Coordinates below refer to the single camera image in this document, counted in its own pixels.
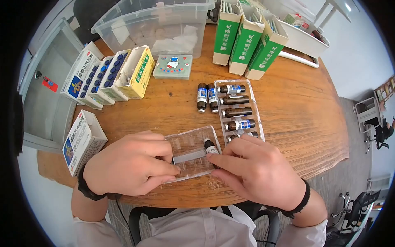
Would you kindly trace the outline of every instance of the small medicine vial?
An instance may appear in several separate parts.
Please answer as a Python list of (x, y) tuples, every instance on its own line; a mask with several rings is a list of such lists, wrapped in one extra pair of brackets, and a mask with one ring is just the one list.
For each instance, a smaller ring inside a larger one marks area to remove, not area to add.
[(236, 95), (231, 94), (229, 96), (220, 98), (221, 105), (238, 105), (250, 102), (250, 97), (248, 95)]
[(226, 110), (222, 110), (222, 117), (243, 117), (249, 115), (252, 115), (251, 107), (228, 108)]
[[(249, 136), (258, 138), (258, 133), (256, 131), (247, 132), (247, 133), (244, 133), (244, 134), (247, 134)], [(240, 138), (241, 135), (240, 134), (231, 135), (231, 136), (228, 136), (226, 139), (228, 140), (228, 143), (230, 143), (231, 140), (233, 140), (235, 138)]]
[(199, 83), (197, 86), (197, 111), (199, 113), (206, 112), (207, 107), (207, 89), (205, 83)]
[(215, 91), (214, 83), (207, 85), (207, 94), (209, 96), (209, 103), (212, 113), (218, 113), (218, 100), (216, 97), (217, 92)]
[(206, 149), (206, 153), (219, 154), (217, 147), (214, 145), (214, 143), (209, 138), (204, 139), (204, 148)]
[(246, 91), (246, 87), (243, 85), (226, 85), (217, 87), (218, 93), (226, 94), (239, 94)]
[(253, 119), (230, 121), (225, 124), (226, 131), (236, 131), (242, 129), (249, 129), (253, 127), (255, 127), (255, 120)]

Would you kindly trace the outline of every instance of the white shirt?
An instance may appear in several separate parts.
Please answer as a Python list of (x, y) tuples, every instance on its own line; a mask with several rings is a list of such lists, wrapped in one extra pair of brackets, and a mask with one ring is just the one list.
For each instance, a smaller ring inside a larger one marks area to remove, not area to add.
[[(229, 206), (232, 217), (216, 210), (176, 209), (170, 214), (149, 221), (152, 237), (142, 240), (137, 247), (256, 247), (252, 235), (255, 224), (251, 218), (234, 205)], [(287, 225), (279, 237), (276, 247), (323, 246), (328, 220), (312, 227)], [(74, 218), (77, 245), (122, 246), (114, 228), (106, 221), (86, 222)]]

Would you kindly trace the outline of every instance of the gray carpet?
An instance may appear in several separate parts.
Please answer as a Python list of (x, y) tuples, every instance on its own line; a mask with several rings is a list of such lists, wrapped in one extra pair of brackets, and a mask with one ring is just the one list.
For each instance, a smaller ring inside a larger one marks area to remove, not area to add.
[[(324, 199), (328, 216), (341, 209), (342, 201), (339, 198), (340, 193), (345, 194), (348, 191), (351, 199), (355, 199), (361, 192), (366, 191), (367, 180), (372, 165), (372, 152), (365, 154), (366, 146), (363, 142), (365, 135), (359, 132), (357, 117), (353, 111), (353, 106), (356, 102), (345, 98), (340, 98), (340, 102), (347, 123), (350, 158), (308, 180), (311, 188), (316, 190)], [(129, 212), (134, 205), (120, 203), (120, 207), (126, 219), (128, 219)], [(128, 226), (119, 213), (115, 201), (109, 201), (108, 211), (111, 223), (120, 235), (123, 246), (133, 246), (130, 240)], [(329, 219), (328, 226), (332, 225), (332, 222)], [(280, 214), (280, 223), (282, 231), (290, 223), (290, 220)], [(263, 240), (268, 220), (266, 217), (262, 217), (255, 224), (254, 237)], [(150, 226), (148, 224), (148, 218), (145, 215), (140, 220), (140, 232), (142, 239), (150, 236)]]

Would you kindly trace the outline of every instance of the wooden table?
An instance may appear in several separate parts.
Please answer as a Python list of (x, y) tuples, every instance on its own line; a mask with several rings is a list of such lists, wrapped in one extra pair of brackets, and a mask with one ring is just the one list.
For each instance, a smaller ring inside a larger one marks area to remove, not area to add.
[[(142, 100), (116, 102), (93, 110), (108, 138), (106, 145), (124, 135), (152, 130), (176, 134), (212, 125), (224, 148), (219, 117), (196, 108), (198, 83), (243, 79), (227, 66), (212, 63), (215, 25), (207, 25), (201, 57), (193, 60), (189, 81), (151, 77)], [(95, 42), (105, 56), (113, 55), (102, 40)], [(251, 81), (267, 142), (276, 145), (303, 178), (314, 177), (348, 158), (348, 135), (339, 97), (320, 60), (318, 69), (277, 57), (259, 81)], [(63, 157), (39, 152), (39, 172), (73, 187)], [(210, 207), (243, 201), (229, 187), (210, 175), (159, 186), (144, 196), (122, 196), (121, 201), (153, 207)]]

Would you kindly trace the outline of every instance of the hand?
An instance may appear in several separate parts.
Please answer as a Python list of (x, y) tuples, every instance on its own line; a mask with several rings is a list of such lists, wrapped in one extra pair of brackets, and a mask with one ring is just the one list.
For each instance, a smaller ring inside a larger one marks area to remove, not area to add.
[(291, 211), (305, 195), (305, 183), (279, 149), (252, 136), (233, 139), (222, 155), (207, 154), (207, 159), (223, 168), (211, 175), (246, 200)]
[(83, 176), (89, 189), (98, 195), (144, 195), (175, 180), (180, 168), (170, 164), (172, 156), (171, 145), (163, 135), (152, 131), (130, 134), (93, 156)]

